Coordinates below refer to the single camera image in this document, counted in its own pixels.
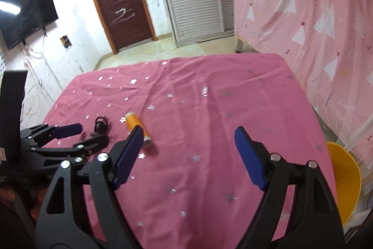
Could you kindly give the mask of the pink tree-pattern bed curtain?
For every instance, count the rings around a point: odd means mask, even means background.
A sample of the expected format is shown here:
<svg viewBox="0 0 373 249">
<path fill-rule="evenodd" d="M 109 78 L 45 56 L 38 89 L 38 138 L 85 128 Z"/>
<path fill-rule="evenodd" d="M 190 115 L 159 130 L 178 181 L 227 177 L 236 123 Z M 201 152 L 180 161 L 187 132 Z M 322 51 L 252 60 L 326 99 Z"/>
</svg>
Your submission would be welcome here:
<svg viewBox="0 0 373 249">
<path fill-rule="evenodd" d="M 321 119 L 372 165 L 372 0 L 234 0 L 235 33 L 288 63 Z"/>
</svg>

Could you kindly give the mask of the pink star-print tablecloth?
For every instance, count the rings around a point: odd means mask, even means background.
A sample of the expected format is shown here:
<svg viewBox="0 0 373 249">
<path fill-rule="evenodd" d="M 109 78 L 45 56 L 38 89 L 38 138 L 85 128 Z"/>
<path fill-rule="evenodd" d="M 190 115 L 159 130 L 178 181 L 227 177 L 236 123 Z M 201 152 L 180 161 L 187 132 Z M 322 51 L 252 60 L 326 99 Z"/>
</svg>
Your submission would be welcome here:
<svg viewBox="0 0 373 249">
<path fill-rule="evenodd" d="M 117 199 L 144 248 L 234 248 L 262 197 L 243 165 L 234 132 L 288 162 L 316 161 L 335 176 L 315 112 L 284 59 L 275 54 L 183 57 L 75 77 L 45 117 L 80 123 L 104 116 L 112 144 L 135 113 L 152 140 Z"/>
</svg>

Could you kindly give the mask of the small black clip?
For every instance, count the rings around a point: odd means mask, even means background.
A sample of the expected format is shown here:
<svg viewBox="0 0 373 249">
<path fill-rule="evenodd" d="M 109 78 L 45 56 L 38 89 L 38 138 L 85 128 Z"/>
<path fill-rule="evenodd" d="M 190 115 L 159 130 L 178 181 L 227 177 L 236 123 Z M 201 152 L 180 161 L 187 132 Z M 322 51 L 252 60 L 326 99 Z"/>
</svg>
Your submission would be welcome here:
<svg viewBox="0 0 373 249">
<path fill-rule="evenodd" d="M 95 119 L 93 132 L 90 134 L 90 136 L 94 138 L 100 135 L 107 135 L 109 127 L 109 120 L 105 116 L 99 116 Z"/>
</svg>

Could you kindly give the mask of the black wall television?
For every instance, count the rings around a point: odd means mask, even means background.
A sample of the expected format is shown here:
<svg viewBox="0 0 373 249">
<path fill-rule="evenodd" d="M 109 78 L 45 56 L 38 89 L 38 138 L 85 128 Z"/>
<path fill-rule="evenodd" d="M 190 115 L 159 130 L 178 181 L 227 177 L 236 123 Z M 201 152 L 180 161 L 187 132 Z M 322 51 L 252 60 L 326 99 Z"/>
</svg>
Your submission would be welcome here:
<svg viewBox="0 0 373 249">
<path fill-rule="evenodd" d="M 57 19 L 53 0 L 1 0 L 1 33 L 9 50 Z"/>
</svg>

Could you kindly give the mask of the yellow plastic trash bin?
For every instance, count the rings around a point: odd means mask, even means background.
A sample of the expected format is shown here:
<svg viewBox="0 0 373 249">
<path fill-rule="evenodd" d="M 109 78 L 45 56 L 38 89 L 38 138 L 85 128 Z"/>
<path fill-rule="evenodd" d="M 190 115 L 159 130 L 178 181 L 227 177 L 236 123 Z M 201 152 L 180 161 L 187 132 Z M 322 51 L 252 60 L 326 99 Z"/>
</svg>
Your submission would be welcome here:
<svg viewBox="0 0 373 249">
<path fill-rule="evenodd" d="M 359 201 L 362 176 L 352 154 L 336 142 L 327 142 L 335 175 L 337 207 L 341 222 L 345 225 Z"/>
</svg>

